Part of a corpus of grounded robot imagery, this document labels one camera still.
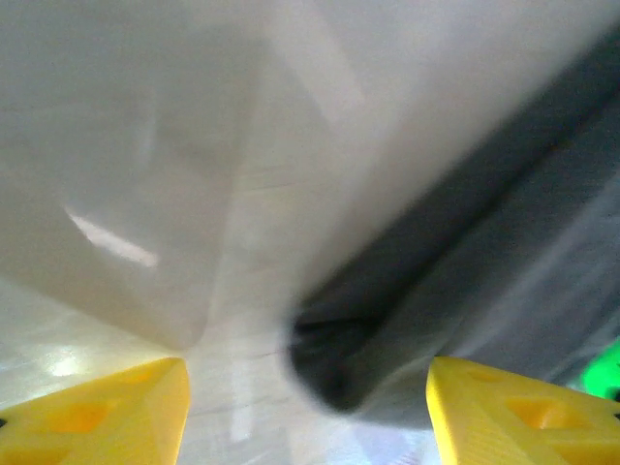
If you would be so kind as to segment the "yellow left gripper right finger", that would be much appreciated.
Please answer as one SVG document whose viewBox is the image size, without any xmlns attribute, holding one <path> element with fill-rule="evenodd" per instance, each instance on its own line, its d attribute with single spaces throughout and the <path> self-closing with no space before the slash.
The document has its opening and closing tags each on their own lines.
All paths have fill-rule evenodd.
<svg viewBox="0 0 620 465">
<path fill-rule="evenodd" d="M 445 464 L 619 461 L 619 405 L 454 357 L 429 366 L 426 402 Z"/>
</svg>

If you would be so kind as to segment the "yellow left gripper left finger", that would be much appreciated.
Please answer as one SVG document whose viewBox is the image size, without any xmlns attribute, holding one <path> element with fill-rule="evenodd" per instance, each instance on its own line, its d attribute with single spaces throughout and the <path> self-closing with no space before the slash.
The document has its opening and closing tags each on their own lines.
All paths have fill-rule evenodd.
<svg viewBox="0 0 620 465">
<path fill-rule="evenodd" d="M 186 364 L 160 358 L 1 413 L 4 464 L 173 464 L 190 405 Z"/>
</svg>

